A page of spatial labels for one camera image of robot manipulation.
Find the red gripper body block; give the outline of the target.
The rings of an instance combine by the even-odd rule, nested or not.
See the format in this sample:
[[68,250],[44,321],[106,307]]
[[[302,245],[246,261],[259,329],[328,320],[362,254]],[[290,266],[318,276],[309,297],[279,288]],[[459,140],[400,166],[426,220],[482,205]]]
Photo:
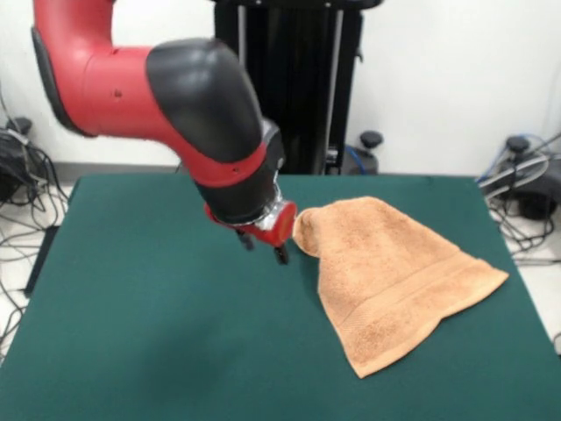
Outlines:
[[204,211],[211,221],[233,230],[244,241],[256,239],[272,247],[281,247],[292,235],[297,206],[292,201],[280,200],[264,216],[241,225],[220,221],[207,204],[204,205]]

